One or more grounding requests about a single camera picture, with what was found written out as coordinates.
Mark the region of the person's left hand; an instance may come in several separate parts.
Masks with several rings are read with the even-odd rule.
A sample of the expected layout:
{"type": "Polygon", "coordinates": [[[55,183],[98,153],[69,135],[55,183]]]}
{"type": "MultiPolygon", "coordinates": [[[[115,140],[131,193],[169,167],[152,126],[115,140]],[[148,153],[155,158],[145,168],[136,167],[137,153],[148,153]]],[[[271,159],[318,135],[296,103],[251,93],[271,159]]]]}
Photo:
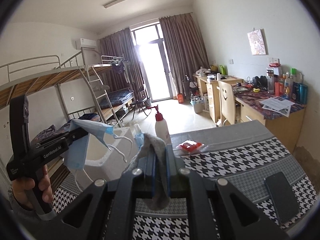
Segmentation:
{"type": "MultiPolygon", "coordinates": [[[[53,192],[48,176],[48,167],[44,165],[42,168],[43,177],[38,184],[38,188],[42,192],[42,199],[45,203],[52,204],[53,202],[53,192]]],[[[22,205],[25,209],[33,209],[33,205],[29,201],[26,191],[32,190],[35,187],[35,181],[31,178],[20,178],[12,182],[12,192],[15,199],[22,205]]]]}

